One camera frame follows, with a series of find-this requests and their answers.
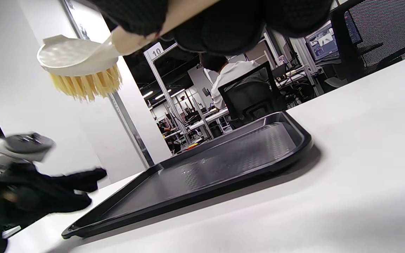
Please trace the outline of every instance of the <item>brush head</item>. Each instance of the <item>brush head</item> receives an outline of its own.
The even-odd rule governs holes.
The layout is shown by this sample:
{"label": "brush head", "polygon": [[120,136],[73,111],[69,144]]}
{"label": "brush head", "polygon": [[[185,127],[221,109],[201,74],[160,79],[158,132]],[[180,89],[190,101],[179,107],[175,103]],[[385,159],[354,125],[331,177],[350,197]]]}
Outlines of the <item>brush head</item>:
{"label": "brush head", "polygon": [[119,53],[111,42],[100,44],[63,35],[44,42],[37,60],[61,92],[80,101],[94,101],[97,96],[104,98],[119,89]]}
{"label": "brush head", "polygon": [[37,53],[40,65],[51,74],[76,77],[96,74],[114,66],[119,53],[111,43],[70,39],[63,35],[44,39]]}

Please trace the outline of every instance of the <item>black glove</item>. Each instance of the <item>black glove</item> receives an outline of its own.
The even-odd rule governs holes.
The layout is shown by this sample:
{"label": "black glove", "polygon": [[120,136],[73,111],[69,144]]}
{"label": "black glove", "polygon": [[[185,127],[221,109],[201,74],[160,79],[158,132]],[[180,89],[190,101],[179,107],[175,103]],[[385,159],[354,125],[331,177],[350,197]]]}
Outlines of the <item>black glove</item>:
{"label": "black glove", "polygon": [[106,170],[97,168],[54,177],[39,173],[31,163],[11,165],[0,177],[0,253],[7,246],[7,240],[1,238],[4,226],[85,209],[91,204],[86,192],[97,190],[97,181],[106,175]]}
{"label": "black glove", "polygon": [[[167,0],[90,0],[124,30],[150,35],[160,32]],[[235,56],[259,42],[265,24],[288,37],[304,37],[329,19],[333,0],[221,0],[173,31],[185,50]]]}

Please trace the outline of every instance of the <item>black tray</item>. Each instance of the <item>black tray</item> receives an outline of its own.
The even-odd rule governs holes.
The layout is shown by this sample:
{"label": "black tray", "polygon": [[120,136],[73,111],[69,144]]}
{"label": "black tray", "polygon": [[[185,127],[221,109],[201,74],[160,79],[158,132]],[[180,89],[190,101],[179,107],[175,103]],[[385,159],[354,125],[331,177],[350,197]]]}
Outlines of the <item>black tray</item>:
{"label": "black tray", "polygon": [[270,114],[148,168],[62,233],[90,237],[245,187],[279,171],[312,147],[285,112]]}

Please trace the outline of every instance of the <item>monitor screen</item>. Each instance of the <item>monitor screen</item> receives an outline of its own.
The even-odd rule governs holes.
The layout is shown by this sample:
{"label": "monitor screen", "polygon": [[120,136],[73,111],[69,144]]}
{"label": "monitor screen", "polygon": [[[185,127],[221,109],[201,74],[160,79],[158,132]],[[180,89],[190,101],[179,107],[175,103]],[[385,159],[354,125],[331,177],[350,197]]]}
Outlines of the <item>monitor screen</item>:
{"label": "monitor screen", "polygon": [[315,61],[339,51],[330,21],[320,30],[306,37],[306,42]]}

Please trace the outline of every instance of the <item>mesh chair back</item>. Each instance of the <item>mesh chair back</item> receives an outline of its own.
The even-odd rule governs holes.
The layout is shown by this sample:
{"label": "mesh chair back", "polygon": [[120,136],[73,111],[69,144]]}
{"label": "mesh chair back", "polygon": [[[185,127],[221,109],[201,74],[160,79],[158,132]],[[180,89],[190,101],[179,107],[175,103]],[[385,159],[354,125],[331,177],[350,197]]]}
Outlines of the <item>mesh chair back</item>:
{"label": "mesh chair back", "polygon": [[286,109],[268,62],[218,88],[231,119],[243,125]]}
{"label": "mesh chair back", "polygon": [[350,82],[405,59],[405,0],[349,0],[331,22]]}

